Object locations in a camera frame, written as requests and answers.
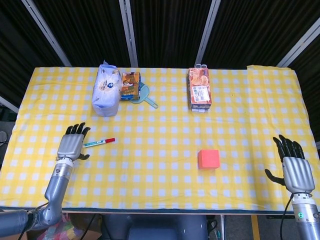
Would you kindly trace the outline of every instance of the food image on box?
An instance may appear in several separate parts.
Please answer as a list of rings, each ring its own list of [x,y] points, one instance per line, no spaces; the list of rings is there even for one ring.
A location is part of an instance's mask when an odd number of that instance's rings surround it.
[[[190,108],[209,109],[212,102],[208,68],[189,68],[187,86]]]
[[[140,72],[122,73],[121,100],[139,100],[140,99]]]

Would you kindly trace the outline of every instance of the red block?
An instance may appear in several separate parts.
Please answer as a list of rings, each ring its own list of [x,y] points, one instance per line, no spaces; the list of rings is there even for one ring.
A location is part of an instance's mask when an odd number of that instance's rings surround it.
[[[200,169],[216,169],[220,167],[219,151],[202,149],[198,152],[198,167]]]

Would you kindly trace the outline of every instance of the robotic arm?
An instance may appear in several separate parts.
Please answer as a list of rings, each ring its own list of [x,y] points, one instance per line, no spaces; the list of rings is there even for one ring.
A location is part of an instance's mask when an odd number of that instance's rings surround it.
[[[300,239],[320,240],[319,212],[310,194],[315,189],[310,164],[296,141],[292,142],[282,135],[279,138],[274,137],[273,140],[282,163],[283,178],[273,176],[268,169],[264,171],[271,181],[285,186],[292,193],[290,199]]]
[[[89,127],[85,123],[69,126],[63,135],[57,152],[56,164],[45,191],[47,204],[34,210],[17,210],[0,213],[0,237],[19,234],[28,230],[40,230],[55,225],[61,219],[62,202],[76,159],[86,160],[81,148]]]

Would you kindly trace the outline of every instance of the gingham tablecloth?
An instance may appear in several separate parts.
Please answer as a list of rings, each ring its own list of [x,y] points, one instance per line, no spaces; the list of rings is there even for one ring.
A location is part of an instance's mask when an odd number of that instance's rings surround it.
[[[264,172],[282,175],[278,134],[300,142],[319,182],[315,141],[289,68],[210,70],[207,113],[188,109],[187,69],[119,70],[140,71],[159,108],[121,101],[116,116],[100,117],[91,106],[97,68],[34,70],[0,172],[0,206],[46,201],[61,137],[80,122],[91,127],[85,142],[116,142],[83,149],[90,158],[75,162],[64,208],[282,211],[289,193]],[[218,149],[221,167],[198,169],[201,149]]]

